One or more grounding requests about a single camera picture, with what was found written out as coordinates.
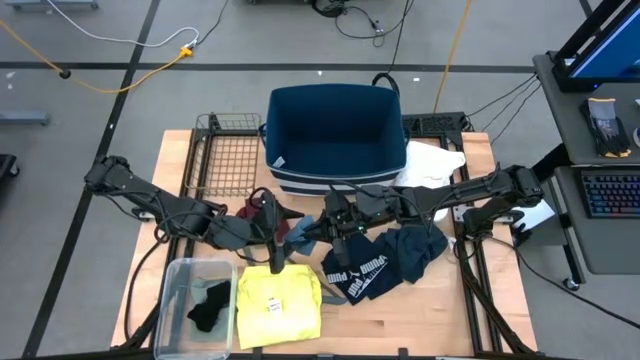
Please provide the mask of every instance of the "white cloth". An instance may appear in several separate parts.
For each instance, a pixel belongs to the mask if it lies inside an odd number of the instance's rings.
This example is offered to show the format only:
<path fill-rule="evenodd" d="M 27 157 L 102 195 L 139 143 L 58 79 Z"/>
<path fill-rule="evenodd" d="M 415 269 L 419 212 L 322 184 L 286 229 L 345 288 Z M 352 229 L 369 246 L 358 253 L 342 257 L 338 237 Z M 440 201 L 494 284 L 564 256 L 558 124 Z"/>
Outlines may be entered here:
<path fill-rule="evenodd" d="M 465 163 L 464 154 L 442 148 L 409 141 L 407 164 L 396 177 L 398 186 L 425 186 L 431 189 L 449 185 L 453 171 Z M 438 210 L 434 218 L 440 221 L 447 216 L 448 209 Z"/>

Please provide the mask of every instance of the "blue storage bin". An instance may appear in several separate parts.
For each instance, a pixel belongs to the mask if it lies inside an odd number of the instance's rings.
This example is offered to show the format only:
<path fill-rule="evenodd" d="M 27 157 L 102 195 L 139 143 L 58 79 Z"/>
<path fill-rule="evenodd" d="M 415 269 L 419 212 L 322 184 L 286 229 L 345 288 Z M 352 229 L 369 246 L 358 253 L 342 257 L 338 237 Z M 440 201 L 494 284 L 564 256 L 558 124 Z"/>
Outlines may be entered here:
<path fill-rule="evenodd" d="M 324 195 L 335 180 L 389 185 L 407 160 L 398 96 L 381 87 L 276 89 L 262 134 L 271 173 L 297 195 Z"/>

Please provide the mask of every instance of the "white paper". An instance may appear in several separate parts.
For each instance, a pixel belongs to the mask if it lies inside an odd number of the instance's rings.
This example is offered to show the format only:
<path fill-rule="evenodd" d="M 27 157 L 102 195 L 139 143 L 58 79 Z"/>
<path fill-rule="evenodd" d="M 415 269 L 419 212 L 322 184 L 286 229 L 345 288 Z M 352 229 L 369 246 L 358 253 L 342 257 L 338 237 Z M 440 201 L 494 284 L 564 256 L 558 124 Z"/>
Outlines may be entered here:
<path fill-rule="evenodd" d="M 409 141 L 407 145 L 407 165 L 398 174 L 398 186 L 425 186 L 431 189 L 449 185 L 453 171 L 464 165 L 464 154 L 448 151 L 437 146 Z M 435 221 L 447 216 L 448 209 L 438 210 Z"/>
<path fill-rule="evenodd" d="M 532 208 L 514 207 L 513 210 L 522 211 L 524 217 L 517 222 L 513 223 L 513 227 L 517 228 L 520 224 L 525 224 L 522 231 L 527 231 L 531 228 L 538 226 L 543 221 L 555 215 L 549 204 L 542 200 L 538 205 Z"/>
<path fill-rule="evenodd" d="M 269 312 L 272 315 L 282 314 L 282 302 L 280 301 L 280 299 L 276 299 L 276 298 L 269 299 Z"/>
<path fill-rule="evenodd" d="M 282 156 L 280 156 L 279 158 L 276 159 L 276 161 L 273 163 L 274 167 L 281 167 L 282 165 L 284 165 L 284 159 L 282 158 Z"/>

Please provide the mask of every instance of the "wooden tabletop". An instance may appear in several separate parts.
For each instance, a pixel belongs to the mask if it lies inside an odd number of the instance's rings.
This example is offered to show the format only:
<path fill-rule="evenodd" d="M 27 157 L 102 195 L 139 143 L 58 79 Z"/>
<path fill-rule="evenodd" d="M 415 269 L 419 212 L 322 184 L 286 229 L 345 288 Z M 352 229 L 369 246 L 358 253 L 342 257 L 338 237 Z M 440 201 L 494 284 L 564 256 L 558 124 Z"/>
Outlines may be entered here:
<path fill-rule="evenodd" d="M 164 133 L 153 177 L 155 185 L 176 195 L 181 187 L 190 133 L 190 130 L 167 130 Z M 487 134 L 464 133 L 463 140 L 470 177 L 486 175 L 493 171 L 495 165 Z M 265 165 L 262 145 L 257 164 L 256 187 L 264 186 L 271 189 L 287 208 L 314 217 L 320 214 L 323 206 L 322 197 L 289 196 L 280 190 Z M 227 204 L 230 214 L 235 214 L 244 205 L 244 199 L 239 197 L 207 199 Z M 437 225 L 445 234 L 452 234 L 450 216 Z M 142 256 L 155 243 L 154 227 L 154 223 L 141 225 L 129 280 Z M 367 236 L 373 240 L 386 228 L 381 226 L 372 229 Z M 511 241 L 507 226 L 496 224 L 493 232 L 496 238 Z M 516 255 L 508 247 L 491 241 L 484 242 L 482 246 L 496 307 L 522 341 L 535 349 L 536 342 Z M 318 243 L 310 257 L 294 254 L 292 259 L 298 263 L 309 264 L 317 270 L 320 280 L 326 283 L 319 270 L 320 261 L 329 249 L 328 244 Z M 167 246 L 161 246 L 145 262 L 138 275 L 131 303 L 130 331 L 135 330 L 158 300 L 166 255 Z M 254 249 L 252 255 L 257 259 L 267 258 L 266 249 Z M 211 256 L 225 257 L 239 267 L 247 266 L 246 262 L 234 253 L 215 250 L 204 244 L 196 245 L 194 257 Z M 125 292 L 113 334 L 113 345 L 124 342 L 126 295 Z M 490 343 L 486 316 L 477 301 L 476 307 L 483 348 L 488 350 Z M 409 354 L 413 356 L 473 354 L 460 269 L 457 260 L 448 250 L 431 262 L 425 270 L 425 275 L 413 285 L 405 282 L 376 300 L 364 299 L 355 306 L 323 305 L 322 336 L 319 339 L 267 346 L 263 351 L 280 354 L 397 355 L 398 348 L 401 347 L 408 348 Z M 237 334 L 233 348 L 233 352 L 240 352 Z"/>

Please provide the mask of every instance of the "blue bin white stripe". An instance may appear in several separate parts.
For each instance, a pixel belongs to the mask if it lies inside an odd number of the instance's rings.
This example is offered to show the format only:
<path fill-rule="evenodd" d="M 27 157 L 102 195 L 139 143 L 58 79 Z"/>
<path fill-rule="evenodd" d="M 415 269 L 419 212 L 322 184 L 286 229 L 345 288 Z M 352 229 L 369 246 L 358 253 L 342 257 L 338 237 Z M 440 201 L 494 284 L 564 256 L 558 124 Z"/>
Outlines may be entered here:
<path fill-rule="evenodd" d="M 333 187 L 345 194 L 352 194 L 355 192 L 348 185 L 336 184 L 336 180 L 347 181 L 358 186 L 389 186 L 393 183 L 393 180 L 395 180 L 396 176 L 400 173 L 400 170 L 361 178 L 323 178 L 317 176 L 300 176 L 292 175 L 291 173 L 283 172 L 282 170 L 276 170 L 274 168 L 271 168 L 271 173 L 278 182 L 278 185 L 280 185 L 285 193 L 291 195 L 325 195 L 330 190 L 330 184 L 335 184 L 333 185 Z"/>

